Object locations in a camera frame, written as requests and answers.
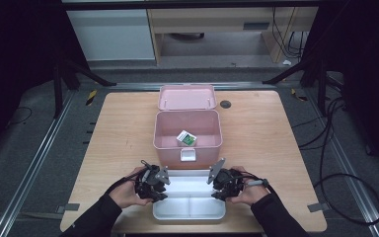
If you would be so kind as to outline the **grey tape strip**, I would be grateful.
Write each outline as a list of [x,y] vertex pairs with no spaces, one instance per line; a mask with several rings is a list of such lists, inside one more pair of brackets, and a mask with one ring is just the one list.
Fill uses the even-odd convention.
[[330,209],[330,206],[327,203],[313,203],[308,205],[308,209],[310,212],[317,212],[317,211],[326,211]]
[[79,203],[66,203],[65,205],[59,205],[56,209],[56,213],[63,214],[65,211],[77,211],[79,206]]

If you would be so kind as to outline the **white divided tray insert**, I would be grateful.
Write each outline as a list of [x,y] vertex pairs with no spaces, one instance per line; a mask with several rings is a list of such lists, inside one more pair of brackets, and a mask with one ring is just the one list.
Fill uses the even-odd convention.
[[226,213],[225,202],[212,197],[214,188],[207,183],[207,170],[170,170],[170,185],[164,200],[153,204],[153,216],[161,221],[220,220]]

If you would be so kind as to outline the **yellow black tape marker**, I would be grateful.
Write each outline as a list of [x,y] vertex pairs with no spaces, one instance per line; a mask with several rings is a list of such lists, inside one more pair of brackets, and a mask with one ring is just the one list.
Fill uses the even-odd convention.
[[297,94],[296,90],[293,89],[293,88],[290,89],[290,93],[291,93],[291,96],[292,96],[292,97],[296,98],[296,99],[299,100],[299,101],[302,101],[302,102],[306,102],[306,101],[308,101],[308,98],[307,98],[306,96],[299,96],[299,95]]
[[95,97],[96,97],[96,95],[97,95],[97,90],[92,90],[91,92],[90,92],[90,94],[89,94],[89,96],[88,96],[88,99],[87,99],[87,101],[86,101],[86,106],[90,106],[90,105],[92,105],[92,103],[93,103],[93,101],[94,101],[94,99],[95,99]]

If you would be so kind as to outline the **white cabinet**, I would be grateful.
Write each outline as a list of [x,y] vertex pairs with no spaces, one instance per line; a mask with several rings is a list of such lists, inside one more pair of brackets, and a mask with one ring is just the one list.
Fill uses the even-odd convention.
[[155,58],[145,10],[68,11],[88,61]]

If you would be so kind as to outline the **small green white carton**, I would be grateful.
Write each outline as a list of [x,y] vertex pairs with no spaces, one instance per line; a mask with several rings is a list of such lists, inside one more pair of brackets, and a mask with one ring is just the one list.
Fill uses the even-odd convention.
[[182,130],[177,136],[177,142],[180,146],[195,146],[196,140],[197,137],[186,130]]

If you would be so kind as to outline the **aluminium cross rail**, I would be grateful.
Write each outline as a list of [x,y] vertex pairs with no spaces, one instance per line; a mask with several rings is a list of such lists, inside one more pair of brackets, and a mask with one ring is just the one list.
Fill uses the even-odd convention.
[[[154,92],[159,91],[163,86],[165,86],[165,83],[117,83],[114,86],[110,86],[110,89],[131,92]],[[216,91],[275,89],[274,85],[264,84],[263,82],[213,82],[211,86]]]

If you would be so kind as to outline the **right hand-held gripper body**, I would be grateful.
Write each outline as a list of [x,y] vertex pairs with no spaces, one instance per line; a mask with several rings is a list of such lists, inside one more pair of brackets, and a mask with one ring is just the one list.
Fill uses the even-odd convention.
[[228,198],[236,197],[244,187],[243,175],[237,170],[225,169],[225,161],[225,158],[220,158],[209,168],[207,183],[212,185],[213,193],[225,192]]

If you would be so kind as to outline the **aluminium floor rail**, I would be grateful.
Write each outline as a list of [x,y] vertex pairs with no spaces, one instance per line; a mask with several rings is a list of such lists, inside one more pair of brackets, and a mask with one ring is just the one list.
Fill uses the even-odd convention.
[[307,89],[305,96],[316,115],[312,119],[316,131],[299,149],[318,153],[313,187],[320,203],[330,206],[323,211],[328,229],[339,237],[363,237],[361,230],[367,230],[370,237],[379,237],[379,193],[352,167],[333,127],[334,115],[343,106],[342,99],[326,100],[328,113],[324,117],[316,94]]
[[66,98],[62,100],[62,109],[60,114],[54,118],[46,131],[46,134],[39,145],[28,170],[26,171],[22,181],[18,185],[11,201],[0,216],[0,237],[7,237],[21,208],[35,182],[43,162],[47,156],[49,149],[71,107],[72,100],[77,94],[76,91],[68,91]]

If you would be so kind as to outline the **person's left hand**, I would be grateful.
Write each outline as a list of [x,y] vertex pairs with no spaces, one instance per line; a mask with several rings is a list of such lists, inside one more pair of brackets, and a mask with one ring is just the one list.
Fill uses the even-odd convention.
[[141,198],[134,189],[134,182],[131,178],[144,170],[144,167],[136,167],[130,174],[128,174],[124,181],[114,185],[114,188],[109,191],[109,196],[121,208],[125,209],[132,205],[145,206],[152,201],[151,198]]

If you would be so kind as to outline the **person's right hand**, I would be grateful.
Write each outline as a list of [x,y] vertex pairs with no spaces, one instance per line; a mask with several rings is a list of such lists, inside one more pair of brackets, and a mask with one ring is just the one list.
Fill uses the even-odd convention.
[[263,185],[252,185],[252,182],[255,181],[255,178],[252,175],[249,175],[243,166],[233,166],[233,169],[239,171],[242,175],[244,175],[244,187],[236,197],[226,198],[228,202],[233,204],[243,203],[248,206],[252,206],[260,199],[269,195],[269,190]]

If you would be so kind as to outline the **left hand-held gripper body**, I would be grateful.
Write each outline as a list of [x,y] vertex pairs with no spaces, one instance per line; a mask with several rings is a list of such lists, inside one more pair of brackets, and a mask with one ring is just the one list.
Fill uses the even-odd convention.
[[152,193],[165,194],[166,185],[170,185],[171,181],[168,174],[168,167],[160,167],[150,165],[142,160],[144,170],[137,173],[134,189],[141,198],[150,198]]

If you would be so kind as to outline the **black metal stand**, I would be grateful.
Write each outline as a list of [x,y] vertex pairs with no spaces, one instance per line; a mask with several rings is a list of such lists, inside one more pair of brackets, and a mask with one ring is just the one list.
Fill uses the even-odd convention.
[[90,78],[102,86],[115,86],[114,82],[110,82],[101,78],[97,74],[93,73],[90,69],[86,69],[85,67],[73,62],[72,60],[64,59],[57,62],[53,68],[55,119],[61,115],[63,110],[62,83],[65,83],[69,90],[77,90],[80,85],[79,79],[76,77],[77,73]]
[[327,59],[313,59],[312,57],[302,59],[296,65],[288,68],[277,76],[264,81],[264,84],[277,84],[298,71],[303,71],[303,76],[300,80],[300,84],[303,87],[310,87],[315,81],[318,81],[317,106],[319,111],[325,117],[328,113],[326,109],[326,87],[329,84]]

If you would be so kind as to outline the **pink storage box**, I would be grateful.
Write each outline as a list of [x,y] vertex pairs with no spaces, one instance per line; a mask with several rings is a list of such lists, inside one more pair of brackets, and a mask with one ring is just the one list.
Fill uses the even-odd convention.
[[[223,138],[216,106],[211,85],[166,85],[160,89],[153,145],[163,166],[205,169],[218,160]],[[197,137],[195,146],[178,144],[182,130]]]

